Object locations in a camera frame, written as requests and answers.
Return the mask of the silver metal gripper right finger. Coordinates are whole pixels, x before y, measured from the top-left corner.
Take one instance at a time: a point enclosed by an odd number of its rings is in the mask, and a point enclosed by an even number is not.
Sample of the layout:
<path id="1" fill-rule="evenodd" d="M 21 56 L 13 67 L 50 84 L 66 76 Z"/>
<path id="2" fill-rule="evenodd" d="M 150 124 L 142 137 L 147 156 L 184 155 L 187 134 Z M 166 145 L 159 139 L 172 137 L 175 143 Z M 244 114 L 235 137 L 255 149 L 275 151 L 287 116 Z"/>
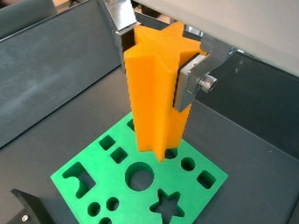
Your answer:
<path id="1" fill-rule="evenodd" d="M 200 40 L 200 49 L 206 55 L 196 53 L 179 69 L 174 108 L 183 112 L 192 103 L 198 92 L 202 90 L 208 93 L 218 79 L 211 76 L 211 71 L 215 70 L 226 60 L 236 52 L 236 48 L 204 34 Z"/>

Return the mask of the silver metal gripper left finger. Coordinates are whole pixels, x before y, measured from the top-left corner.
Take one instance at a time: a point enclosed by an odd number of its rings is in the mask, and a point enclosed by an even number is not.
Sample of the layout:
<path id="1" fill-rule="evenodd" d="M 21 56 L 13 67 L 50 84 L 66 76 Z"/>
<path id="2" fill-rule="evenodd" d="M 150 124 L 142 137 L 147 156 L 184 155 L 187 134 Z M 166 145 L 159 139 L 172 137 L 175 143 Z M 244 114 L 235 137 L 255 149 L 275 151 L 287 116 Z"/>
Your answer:
<path id="1" fill-rule="evenodd" d="M 104 0 L 112 26 L 122 70 L 126 70 L 124 51 L 135 44 L 136 15 L 131 0 Z"/>

